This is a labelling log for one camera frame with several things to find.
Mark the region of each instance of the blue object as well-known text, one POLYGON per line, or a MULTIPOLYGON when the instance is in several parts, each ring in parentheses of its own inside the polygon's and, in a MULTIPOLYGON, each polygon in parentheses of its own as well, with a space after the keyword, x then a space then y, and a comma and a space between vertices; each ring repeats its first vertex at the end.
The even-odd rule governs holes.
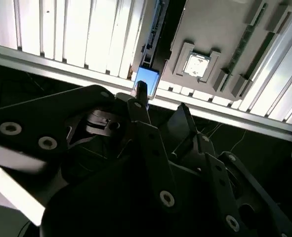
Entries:
POLYGON ((140 80, 147 83, 148 96, 154 97, 157 89, 156 87, 158 85, 159 73, 156 71, 149 70, 147 68, 139 67, 134 83, 134 88, 136 87, 137 82, 139 82, 140 80))

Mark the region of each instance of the cable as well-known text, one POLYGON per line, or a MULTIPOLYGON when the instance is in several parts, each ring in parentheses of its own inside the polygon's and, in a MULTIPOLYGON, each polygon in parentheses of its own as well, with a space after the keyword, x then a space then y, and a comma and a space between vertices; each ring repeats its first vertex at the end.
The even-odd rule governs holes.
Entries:
POLYGON ((28 221, 28 222, 25 223, 25 225, 24 225, 24 226, 21 228, 21 230, 19 231, 17 237, 19 237, 19 236, 21 235, 21 233, 22 233, 24 227, 26 227, 28 223, 30 223, 30 221, 28 221))
POLYGON ((45 90, 31 77, 31 75, 28 72, 25 72, 30 80, 43 92, 43 94, 46 94, 45 90))
POLYGON ((215 129, 215 131, 214 132, 212 132, 211 133, 211 135, 209 136, 209 138, 211 138, 212 137, 212 135, 214 134, 214 133, 216 133, 216 131, 221 127, 223 125, 223 123, 222 124, 220 124, 219 126, 218 126, 218 128, 216 128, 215 129))
POLYGON ((219 126, 219 123, 217 123, 217 125, 211 131, 207 132, 205 135, 208 135, 209 133, 214 132, 215 129, 218 128, 218 126, 219 126))
POLYGON ((234 150, 234 148, 244 139, 246 132, 247 132, 247 130, 245 130, 242 138, 232 147, 232 149, 230 149, 230 152, 232 152, 234 150))

